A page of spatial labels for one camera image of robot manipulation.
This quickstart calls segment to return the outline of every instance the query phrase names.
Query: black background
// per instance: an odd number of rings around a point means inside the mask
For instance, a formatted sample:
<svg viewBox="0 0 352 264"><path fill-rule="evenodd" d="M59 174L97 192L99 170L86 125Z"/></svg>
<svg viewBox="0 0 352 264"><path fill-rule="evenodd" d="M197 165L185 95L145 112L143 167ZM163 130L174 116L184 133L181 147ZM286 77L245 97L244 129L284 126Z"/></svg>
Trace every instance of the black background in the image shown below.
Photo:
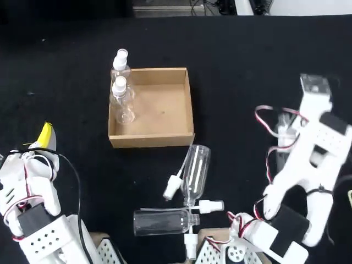
<svg viewBox="0 0 352 264"><path fill-rule="evenodd" d="M107 137L109 70L119 48L132 68L187 67L195 142L211 148L203 199L251 212L264 190L265 153L274 140L254 118L256 105L298 108L300 73L329 75L333 112L352 124L352 16L105 20L0 27L0 153L32 142L44 121L58 151L81 175L82 217L89 231L108 233L129 263L183 261L182 235L133 236L133 210L177 207L162 193L186 147L114 150ZM264 116L274 125L276 116ZM351 166L342 174L351 173ZM62 212L75 213L77 185L64 162L56 188ZM351 257L348 186L335 196L331 236L310 248L308 263ZM287 203L304 211L304 195ZM227 227L224 212L201 216L201 228ZM0 262L25 263L0 225Z"/></svg>

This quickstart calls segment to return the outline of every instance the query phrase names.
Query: black cable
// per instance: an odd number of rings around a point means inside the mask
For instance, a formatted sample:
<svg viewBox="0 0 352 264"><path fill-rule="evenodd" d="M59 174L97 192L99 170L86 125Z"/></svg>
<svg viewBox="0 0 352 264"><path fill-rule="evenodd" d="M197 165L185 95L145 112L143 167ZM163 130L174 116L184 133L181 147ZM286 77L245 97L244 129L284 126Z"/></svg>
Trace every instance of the black cable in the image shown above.
<svg viewBox="0 0 352 264"><path fill-rule="evenodd" d="M191 4L191 15L197 16L196 12L194 11L194 7L198 4L200 0L197 0L193 5Z"/></svg>
<svg viewBox="0 0 352 264"><path fill-rule="evenodd" d="M351 155L349 155L348 157L349 161L352 163L352 157ZM346 175L346 176L342 176L341 178L339 178L336 183L335 183L335 186L334 186L334 191L333 191L333 194L335 193L335 191L345 182L348 182L348 181L352 181L352 174L349 174L349 175ZM330 232L329 232L329 218L327 219L326 221L326 225L325 225L325 234L328 238L328 240L330 241L330 243L335 246L335 242L334 240L331 238L330 236Z"/></svg>
<svg viewBox="0 0 352 264"><path fill-rule="evenodd" d="M215 15L214 12L213 12L213 10L211 10L211 8L210 8L207 4L205 4L204 7L208 8L208 10L210 11L210 13L211 13L212 15Z"/></svg>
<svg viewBox="0 0 352 264"><path fill-rule="evenodd" d="M207 16L207 9L206 9L206 2L205 0L203 0L203 7L204 7L204 16L206 17Z"/></svg>
<svg viewBox="0 0 352 264"><path fill-rule="evenodd" d="M34 147L34 148L29 148L27 150L13 150L10 151L9 153L7 153L3 159L2 159L2 163L0 164L0 170L2 168L2 166L5 164L6 159L8 158L8 156L13 155L13 154L23 154L26 152L31 152L31 151L47 151L49 153L58 155L59 157L63 158L64 160L67 161L67 163L70 165L71 169L74 171L76 179L77 179L77 183L78 183L78 210L77 210L77 219L78 219L78 233L79 233L79 238L81 240L82 243L82 248L84 250L84 253L89 261L90 264L94 264L93 260L91 258L91 256L89 255L88 249L86 247L86 244L84 242L84 238L83 238L83 231L82 231L82 219L81 219L81 180L79 177L79 174L77 172L77 170L75 169L75 167L73 166L73 164L71 163L70 160L68 160L68 158L66 158L64 155L56 152L55 150L50 150L48 148L43 148L43 147Z"/></svg>

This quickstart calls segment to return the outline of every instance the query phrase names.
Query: bottle neck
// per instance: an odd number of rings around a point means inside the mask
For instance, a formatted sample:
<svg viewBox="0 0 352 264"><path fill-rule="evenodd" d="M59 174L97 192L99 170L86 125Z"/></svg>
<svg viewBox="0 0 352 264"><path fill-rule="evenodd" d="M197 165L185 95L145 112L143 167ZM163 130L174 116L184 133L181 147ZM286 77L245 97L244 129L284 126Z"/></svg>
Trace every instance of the bottle neck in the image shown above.
<svg viewBox="0 0 352 264"><path fill-rule="evenodd" d="M189 197L185 197L185 200L183 202L183 205L186 207L193 207L196 204L196 201L189 198Z"/></svg>
<svg viewBox="0 0 352 264"><path fill-rule="evenodd" d="M191 214L189 216L189 226L199 226L199 214Z"/></svg>

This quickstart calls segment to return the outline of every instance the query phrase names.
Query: cable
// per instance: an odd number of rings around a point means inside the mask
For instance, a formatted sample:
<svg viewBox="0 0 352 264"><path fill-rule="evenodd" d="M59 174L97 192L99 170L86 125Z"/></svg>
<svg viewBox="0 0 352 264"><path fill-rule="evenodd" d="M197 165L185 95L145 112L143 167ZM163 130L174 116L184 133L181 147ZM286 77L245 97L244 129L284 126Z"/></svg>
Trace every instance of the cable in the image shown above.
<svg viewBox="0 0 352 264"><path fill-rule="evenodd" d="M26 159L25 163L27 163L29 160L31 160L31 159L33 159L33 158L43 158L43 159L45 160L45 162L48 164L48 167L49 167L49 170L50 170L50 178L49 178L49 180L50 180L51 182L54 181L54 180L55 180L55 179L54 179L54 170L53 170L53 168L52 168L52 166L51 166L50 161L48 160L48 158L45 157L44 155L32 155L32 156L29 156L29 157Z"/></svg>
<svg viewBox="0 0 352 264"><path fill-rule="evenodd" d="M27 202L29 200L33 200L33 199L43 199L43 197L41 195L32 195L32 196L29 196L29 197L26 197L26 198L22 198L20 200L18 200L17 202L13 203L9 208L7 208L7 210L5 211L4 213L4 217L3 217L3 221L4 221L4 224L9 226L9 222L7 221L7 216L8 214L10 213L10 211L19 203L21 202Z"/></svg>
<svg viewBox="0 0 352 264"><path fill-rule="evenodd" d="M212 15L215 15L214 12L213 12L213 10L211 10L211 8L210 8L207 4L205 4L204 6L205 6L206 8L208 8L208 10L210 11L210 13L211 13Z"/></svg>
<svg viewBox="0 0 352 264"><path fill-rule="evenodd" d="M348 156L348 159L349 161L352 163L352 157L351 155ZM335 191L345 182L348 182L348 181L352 181L352 174L349 174L349 175L346 175L346 176L342 176L340 177L339 179L337 179L336 183L335 183L335 186L334 186L334 189L333 189L333 194L335 194ZM329 218L327 219L326 221L326 225L325 225L325 234L329 240L329 242L335 246L335 242L334 240L331 238L330 236L330 232L329 232Z"/></svg>
<svg viewBox="0 0 352 264"><path fill-rule="evenodd" d="M264 219L260 216L259 214L259 210L257 208L257 205L264 200L264 198L266 197L267 195L265 195L263 198L259 199L258 201L256 201L253 205L253 213L255 215L255 218L257 218L258 220L262 220L264 221Z"/></svg>
<svg viewBox="0 0 352 264"><path fill-rule="evenodd" d="M266 177L269 181L269 184L272 184L273 182L273 179L271 177L271 173L270 173L270 168L269 168L269 156L270 154L273 152L273 151L277 151L277 150L287 150L287 149L290 149L291 147L293 147L297 140L299 138L299 135L295 138L295 140L288 146L282 146L282 147L279 147L279 146L271 146L268 150L268 153L266 155L266 159L265 159L265 167L266 167Z"/></svg>
<svg viewBox="0 0 352 264"><path fill-rule="evenodd" d="M84 250L84 253L89 261L90 264L94 264L93 260L91 258L91 256L89 255L88 249L86 247L86 244L84 242L84 238L83 238L83 231L82 231L82 219L81 219L81 180L79 177L79 174L77 172L77 170L75 169L75 167L73 166L73 164L71 163L70 160L68 160L64 155L56 152L55 150L50 150L48 148L42 148L42 147L34 147L34 148L29 148L27 150L14 150L14 151L10 151L9 153L7 153L4 156L4 160L3 162L0 164L0 169L2 168L2 166L5 164L6 159L8 158L8 156L16 154L16 153L26 153L26 152L31 152L31 151L47 151L49 153L58 155L59 157L63 158L64 160L66 160L66 162L70 165L71 169L74 171L74 174L76 176L77 179L77 184L78 184L78 210L77 210L77 219L78 219L78 233L79 233L79 238L80 241L82 243L82 247Z"/></svg>
<svg viewBox="0 0 352 264"><path fill-rule="evenodd" d="M191 0L189 1L190 5L191 5L191 15L193 16L197 16L196 12L194 11L194 7L198 4L200 0L197 0L194 4L192 4Z"/></svg>
<svg viewBox="0 0 352 264"><path fill-rule="evenodd" d="M20 242L24 239L24 236L12 236L12 240L15 242Z"/></svg>
<svg viewBox="0 0 352 264"><path fill-rule="evenodd" d="M258 114L258 111L260 110L272 110L272 111L283 111L283 112L288 112L290 114L294 114L296 116L299 116L300 118L302 118L303 120L305 120L306 122L308 122L308 119L305 118L303 115L301 115L297 110L294 110L294 109L291 109L291 108L287 108L287 107L282 107L281 109L277 109L277 108L274 108L272 106L267 106L267 105L260 105L260 106L257 106L255 108L255 111L254 111L254 115L255 115L255 118L257 119L257 121L259 123L261 123L265 128L266 130L272 135L274 136L275 138L279 138L279 137L284 137L284 138L291 138L291 139L294 139L296 138L296 136L294 135L279 135L278 133L274 132L270 126L259 116Z"/></svg>
<svg viewBox="0 0 352 264"><path fill-rule="evenodd" d="M242 237L243 237L243 234L244 234L244 232L245 232L245 230L246 230L246 228L248 228L249 225L250 225L252 222L256 221L256 220L258 220L258 219L257 219L257 218L253 218L252 220L249 220L249 221L243 226L243 228L241 228L240 232L238 233L238 237L239 237L239 238L242 238Z"/></svg>

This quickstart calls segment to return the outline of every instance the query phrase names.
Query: red and white wire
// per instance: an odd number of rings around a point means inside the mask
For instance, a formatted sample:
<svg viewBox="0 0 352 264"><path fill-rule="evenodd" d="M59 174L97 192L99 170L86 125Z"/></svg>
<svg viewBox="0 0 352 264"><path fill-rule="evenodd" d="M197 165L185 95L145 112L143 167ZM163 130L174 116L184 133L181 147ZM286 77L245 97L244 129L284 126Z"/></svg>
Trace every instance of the red and white wire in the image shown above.
<svg viewBox="0 0 352 264"><path fill-rule="evenodd" d="M43 197L41 195L32 195L32 196L29 196L29 197L26 197L26 198L23 198L23 199L20 199L18 200L17 202L13 203L7 210L6 212L4 213L4 224L9 226L9 223L7 221L7 215L9 214L9 212L16 206L18 205L19 203L22 203L22 202L27 202L27 201L30 201L30 200L33 200L33 199L41 199L44 201Z"/></svg>
<svg viewBox="0 0 352 264"><path fill-rule="evenodd" d="M47 157L45 157L44 155L32 155L32 156L29 156L26 160L25 160L25 164L27 164L27 162L33 158L43 158L46 162L46 164L48 165L49 167L49 171L50 171L50 177L49 177L49 180L52 182L54 181L54 170L50 164L50 161Z"/></svg>
<svg viewBox="0 0 352 264"><path fill-rule="evenodd" d="M250 224L254 221L258 220L257 218L253 218L252 220L249 220L245 225L241 228L240 232L238 233L238 237L242 238L244 236L244 232L246 229L250 226Z"/></svg>
<svg viewBox="0 0 352 264"><path fill-rule="evenodd" d="M12 240L15 241L15 242L20 242L22 241L23 239L25 239L24 236L12 236Z"/></svg>
<svg viewBox="0 0 352 264"><path fill-rule="evenodd" d="M265 196L264 196L263 198L259 199L258 201L256 201L256 202L254 203L254 205L253 205L253 214L255 215L255 218L257 218L258 220L262 220L262 221L263 221L264 219L260 216L259 210L258 210L258 208L257 208L257 205L258 205L261 201L263 201L264 198L265 198Z"/></svg>
<svg viewBox="0 0 352 264"><path fill-rule="evenodd" d="M268 153L266 155L266 159L265 159L265 167L266 167L266 178L268 179L269 183L272 184L273 179L271 177L271 173L270 173L270 168L269 168L269 156L273 151L277 151L277 150L287 150L292 148L295 143L297 142L299 135L296 137L296 139L288 146L283 146L283 147L279 147L279 146L271 146L268 150Z"/></svg>
<svg viewBox="0 0 352 264"><path fill-rule="evenodd" d="M228 216L228 218L229 218L231 223L234 220L239 221L239 230L241 230L241 228L242 228L242 216L234 214L234 213L232 213L230 211L228 211L226 213L226 215ZM214 238L211 238L209 236L206 236L205 239L209 242L209 244L211 244L219 252L220 252L220 248L219 248L218 245L224 245L224 244L227 244L227 243L231 242L231 239L226 240L226 241L221 241L221 240L215 240Z"/></svg>
<svg viewBox="0 0 352 264"><path fill-rule="evenodd" d="M25 179L25 182L26 182L27 197L30 197L31 196L31 190L30 190L29 185L28 185L28 171L27 171L26 165L24 165L24 179ZM26 205L27 205L27 202L21 202L18 205L18 207L19 208L24 208Z"/></svg>
<svg viewBox="0 0 352 264"><path fill-rule="evenodd" d="M265 128L266 130L272 135L274 136L275 138L279 138L279 137L284 137L284 138L295 138L294 135L285 135L285 134L282 134L282 135L279 135L278 133L276 133L275 131L273 131L270 126L259 116L258 114L258 111L260 110L274 110L274 108L272 106L267 106L267 105L260 105L260 106L257 106L255 108L255 111L254 111L254 115L255 115L255 118L257 119L257 121L259 123L261 123ZM287 108L287 107L282 107L281 110L283 112L288 112L288 113L291 113L291 114L294 114L296 116L299 116L300 118L304 119L305 121L308 121L307 118L305 118L303 115L300 114L300 112L298 112L297 110L295 109L291 109L291 108Z"/></svg>

